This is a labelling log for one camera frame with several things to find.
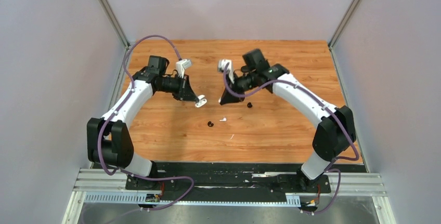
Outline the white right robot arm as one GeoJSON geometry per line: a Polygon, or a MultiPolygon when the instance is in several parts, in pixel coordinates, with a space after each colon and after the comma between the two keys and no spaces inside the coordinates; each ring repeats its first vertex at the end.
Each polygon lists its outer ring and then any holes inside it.
{"type": "Polygon", "coordinates": [[[315,127],[313,152],[298,172],[297,184],[303,191],[311,191],[318,178],[338,160],[356,161],[360,158],[354,143],[356,130],[354,115],[348,106],[337,107],[306,88],[283,65],[271,65],[260,49],[243,56],[244,72],[238,76],[232,61],[222,59],[218,71],[223,74],[225,90],[219,104],[242,102],[263,89],[288,102],[315,127]]]}

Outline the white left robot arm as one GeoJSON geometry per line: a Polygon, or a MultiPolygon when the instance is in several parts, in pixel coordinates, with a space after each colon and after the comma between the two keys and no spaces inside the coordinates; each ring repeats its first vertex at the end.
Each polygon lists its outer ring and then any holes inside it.
{"type": "Polygon", "coordinates": [[[192,90],[189,75],[189,59],[176,62],[175,74],[167,74],[169,60],[150,56],[147,66],[136,72],[123,94],[108,112],[100,118],[92,117],[87,125],[87,156],[89,161],[104,167],[119,168],[132,175],[139,175],[139,182],[146,189],[159,184],[155,162],[138,155],[129,134],[129,127],[142,106],[156,93],[170,93],[177,101],[193,102],[201,107],[206,103],[203,95],[192,90]]]}

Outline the white earbud charging case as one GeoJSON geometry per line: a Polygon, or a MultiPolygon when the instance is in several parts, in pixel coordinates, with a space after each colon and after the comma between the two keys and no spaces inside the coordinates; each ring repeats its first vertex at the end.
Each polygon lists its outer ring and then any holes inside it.
{"type": "Polygon", "coordinates": [[[206,103],[207,103],[207,99],[206,99],[206,97],[205,97],[205,95],[199,95],[198,97],[197,97],[197,102],[195,103],[195,107],[196,108],[200,108],[200,107],[202,107],[202,106],[204,106],[206,103]]]}

